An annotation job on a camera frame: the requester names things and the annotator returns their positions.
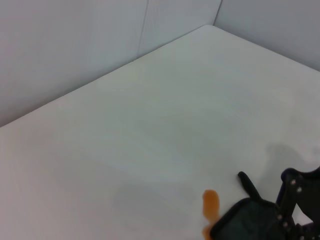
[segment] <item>orange blob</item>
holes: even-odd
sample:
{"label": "orange blob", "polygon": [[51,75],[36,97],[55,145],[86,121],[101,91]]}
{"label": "orange blob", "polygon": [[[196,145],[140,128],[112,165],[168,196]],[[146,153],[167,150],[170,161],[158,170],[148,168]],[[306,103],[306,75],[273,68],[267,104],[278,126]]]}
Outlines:
{"label": "orange blob", "polygon": [[203,199],[203,216],[208,220],[209,225],[206,226],[202,235],[204,240],[212,240],[210,237],[210,230],[214,224],[218,221],[219,217],[219,208],[220,208],[220,200],[216,191],[214,190],[206,190],[202,195]]}

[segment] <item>white table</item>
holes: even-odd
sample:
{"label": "white table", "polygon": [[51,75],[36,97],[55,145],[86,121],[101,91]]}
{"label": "white table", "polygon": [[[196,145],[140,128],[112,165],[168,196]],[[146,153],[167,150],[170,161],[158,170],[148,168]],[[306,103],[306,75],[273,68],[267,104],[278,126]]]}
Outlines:
{"label": "white table", "polygon": [[0,128],[6,240],[200,240],[245,171],[275,201],[320,159],[320,72],[214,26]]}

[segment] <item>orange object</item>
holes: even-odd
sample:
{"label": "orange object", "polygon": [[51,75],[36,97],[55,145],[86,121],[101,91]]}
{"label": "orange object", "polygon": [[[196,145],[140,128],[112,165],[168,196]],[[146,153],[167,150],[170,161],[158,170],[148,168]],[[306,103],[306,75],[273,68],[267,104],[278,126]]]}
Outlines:
{"label": "orange object", "polygon": [[203,199],[203,216],[208,220],[209,225],[202,230],[204,240],[212,240],[210,230],[219,220],[220,200],[216,191],[206,190],[202,195]]}

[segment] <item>white tabletop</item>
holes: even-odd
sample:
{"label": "white tabletop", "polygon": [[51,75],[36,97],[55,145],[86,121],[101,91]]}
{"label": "white tabletop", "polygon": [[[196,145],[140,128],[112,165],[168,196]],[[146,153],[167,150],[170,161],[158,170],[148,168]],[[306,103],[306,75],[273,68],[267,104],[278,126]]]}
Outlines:
{"label": "white tabletop", "polygon": [[275,201],[320,159],[320,72],[204,26],[0,128],[6,240],[200,240],[245,171]]}

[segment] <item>white wall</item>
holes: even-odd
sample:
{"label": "white wall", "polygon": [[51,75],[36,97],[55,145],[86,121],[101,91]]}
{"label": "white wall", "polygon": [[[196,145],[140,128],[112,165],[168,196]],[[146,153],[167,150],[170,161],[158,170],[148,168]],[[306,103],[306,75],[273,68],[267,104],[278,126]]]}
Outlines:
{"label": "white wall", "polygon": [[223,0],[215,26],[320,71],[319,0]]}
{"label": "white wall", "polygon": [[0,126],[212,24],[219,4],[220,0],[2,0]]}

